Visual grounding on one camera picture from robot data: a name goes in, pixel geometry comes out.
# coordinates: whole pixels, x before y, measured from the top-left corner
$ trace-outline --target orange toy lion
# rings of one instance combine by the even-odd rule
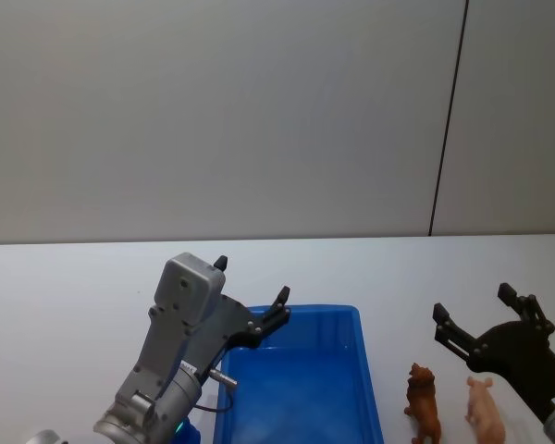
[[[407,380],[407,400],[409,407],[405,414],[414,417],[419,425],[417,438],[411,440],[412,444],[423,444],[427,437],[432,438],[432,444],[439,444],[442,430],[438,420],[438,407],[436,405],[436,387],[434,374],[429,368],[420,367],[413,363],[411,377]]]

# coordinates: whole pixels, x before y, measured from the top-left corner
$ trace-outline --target gray wall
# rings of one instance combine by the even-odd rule
[[[463,2],[0,0],[0,242],[426,235]],[[555,230],[555,2],[471,0],[434,234]]]

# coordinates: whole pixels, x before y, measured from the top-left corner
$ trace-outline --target cable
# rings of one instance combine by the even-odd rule
[[[228,395],[228,407],[223,407],[221,409],[215,409],[213,407],[206,407],[205,405],[196,404],[194,408],[199,409],[199,410],[203,410],[204,412],[209,412],[209,413],[226,413],[234,405],[234,397],[232,396],[232,393],[228,390],[227,390],[226,393]]]

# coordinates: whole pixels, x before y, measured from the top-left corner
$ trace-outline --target white table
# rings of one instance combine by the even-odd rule
[[[436,373],[443,442],[475,442],[463,419],[469,371],[434,341],[434,302],[478,336],[515,318],[496,298],[507,281],[535,293],[555,323],[555,236],[0,246],[0,443],[24,442],[42,427],[68,438],[91,430],[138,356],[166,259],[184,251],[208,262],[227,254],[225,291],[245,304],[271,302],[287,284],[292,304],[358,307],[391,444],[413,436],[403,414],[413,362]],[[548,442],[508,384],[494,379],[508,442]],[[212,404],[215,393],[209,381],[201,402]],[[214,416],[191,419],[210,443]]]

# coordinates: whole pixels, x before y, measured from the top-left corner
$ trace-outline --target toy pig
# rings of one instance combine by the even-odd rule
[[[405,414],[413,416],[418,423],[417,438],[412,439],[413,444],[423,444],[427,437],[432,439],[432,444],[439,444],[442,431],[438,420],[438,407],[436,405],[436,387],[434,387],[434,374],[429,368],[413,364],[411,377],[407,380],[407,401],[409,407]]]
[[[501,422],[496,403],[487,391],[493,385],[493,381],[488,377],[481,382],[469,376],[466,383],[470,388],[465,419],[475,431],[477,444],[504,444],[506,429]]]

